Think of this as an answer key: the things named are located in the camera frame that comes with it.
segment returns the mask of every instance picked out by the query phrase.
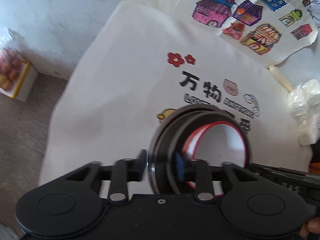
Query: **black device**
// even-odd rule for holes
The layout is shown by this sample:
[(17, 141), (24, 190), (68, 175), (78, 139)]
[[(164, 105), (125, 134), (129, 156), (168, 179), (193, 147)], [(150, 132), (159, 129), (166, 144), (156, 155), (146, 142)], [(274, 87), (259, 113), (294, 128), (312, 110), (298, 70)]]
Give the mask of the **black device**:
[[(141, 181), (146, 158), (142, 150), (113, 166), (89, 163), (26, 193), (16, 206), (23, 239), (302, 239), (306, 201), (318, 203), (318, 176), (255, 164), (252, 171), (213, 167), (180, 154), (177, 178), (195, 182), (193, 194), (129, 200), (127, 182)], [(99, 197), (104, 180), (106, 199)], [(224, 196), (215, 197), (213, 180), (222, 182)]]

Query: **cartoon pig sticker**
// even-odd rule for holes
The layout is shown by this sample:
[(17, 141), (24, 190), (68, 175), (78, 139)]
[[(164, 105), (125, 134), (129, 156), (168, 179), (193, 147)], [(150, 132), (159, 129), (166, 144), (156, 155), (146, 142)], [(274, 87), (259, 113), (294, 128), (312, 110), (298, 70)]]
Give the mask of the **cartoon pig sticker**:
[(227, 91), (232, 96), (236, 96), (238, 94), (237, 84), (228, 80), (228, 79), (225, 79), (223, 81), (223, 88), (225, 91)]

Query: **chinese characters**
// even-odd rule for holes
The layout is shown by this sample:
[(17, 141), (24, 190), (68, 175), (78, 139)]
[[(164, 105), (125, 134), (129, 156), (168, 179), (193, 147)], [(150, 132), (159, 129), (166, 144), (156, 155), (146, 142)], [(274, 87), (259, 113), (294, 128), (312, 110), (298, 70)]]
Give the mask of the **chinese characters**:
[[(182, 82), (179, 82), (180, 86), (185, 87), (188, 83), (191, 83), (192, 85), (190, 86), (190, 89), (192, 91), (195, 91), (197, 87), (196, 81), (200, 81), (200, 78), (186, 71), (182, 71), (182, 74), (185, 75), (186, 78)], [(216, 85), (211, 86), (211, 82), (206, 81), (203, 83), (203, 88), (203, 92), (205, 93), (206, 98), (211, 97), (216, 100), (217, 103), (220, 102), (221, 92)]]
[(246, 133), (250, 132), (251, 130), (250, 120), (241, 118), (239, 124)]

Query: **printed logo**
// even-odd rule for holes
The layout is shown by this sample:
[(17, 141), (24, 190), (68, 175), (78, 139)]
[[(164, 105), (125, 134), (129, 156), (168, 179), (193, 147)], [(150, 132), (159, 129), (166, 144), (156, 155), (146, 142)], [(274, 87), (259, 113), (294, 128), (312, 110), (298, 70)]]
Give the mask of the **printed logo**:
[(229, 93), (232, 96), (236, 96), (238, 94), (237, 84), (228, 79), (225, 79), (223, 81), (223, 88), (227, 93)]
[(254, 113), (254, 115), (255, 115), (256, 117), (259, 117), (259, 115), (260, 115), (260, 109), (259, 109), (259, 104), (258, 104), (257, 99), (256, 99), (253, 95), (250, 95), (250, 94), (244, 94), (243, 97), (244, 97), (244, 100), (245, 100), (248, 104), (253, 104), (253, 106), (252, 106), (252, 111), (253, 111), (253, 113)]
[(159, 122), (163, 123), (164, 120), (174, 111), (176, 111), (176, 109), (168, 108), (168, 109), (164, 109), (160, 114), (157, 114), (157, 118), (159, 119)]
[(225, 98), (223, 101), (223, 104), (226, 106), (231, 107), (232, 109), (235, 109), (236, 111), (247, 115), (248, 117), (254, 119), (254, 112), (250, 111), (249, 109), (245, 108), (244, 106), (241, 106), (240, 104), (236, 103), (235, 101), (232, 101), (229, 98)]
[[(196, 63), (196, 59), (192, 57), (190, 54), (186, 55), (185, 60), (188, 64), (194, 65)], [(168, 63), (174, 65), (175, 67), (180, 67), (180, 65), (184, 64), (184, 59), (181, 57), (179, 53), (168, 53)]]

